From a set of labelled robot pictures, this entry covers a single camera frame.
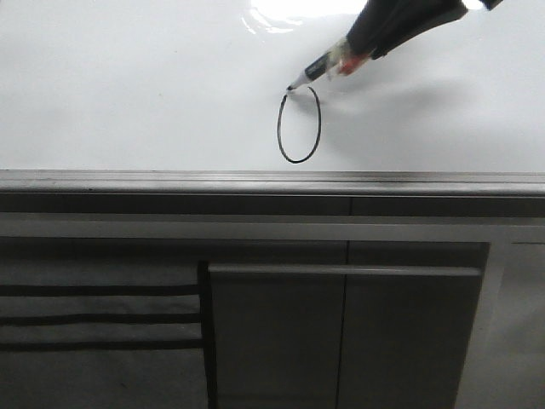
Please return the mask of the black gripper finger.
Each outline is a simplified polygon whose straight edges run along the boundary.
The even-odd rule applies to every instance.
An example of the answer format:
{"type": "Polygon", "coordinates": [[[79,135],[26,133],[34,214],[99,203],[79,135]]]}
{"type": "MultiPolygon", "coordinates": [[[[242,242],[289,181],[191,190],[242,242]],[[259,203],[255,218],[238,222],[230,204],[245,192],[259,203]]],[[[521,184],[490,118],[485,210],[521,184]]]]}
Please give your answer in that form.
{"type": "Polygon", "coordinates": [[[437,26],[459,20],[467,12],[457,0],[369,1],[348,32],[347,40],[356,54],[371,54],[382,37],[404,36],[409,41],[437,26]]]}
{"type": "Polygon", "coordinates": [[[408,38],[404,36],[382,37],[377,41],[376,46],[370,54],[370,58],[372,60],[382,58],[407,40],[408,38]]]}

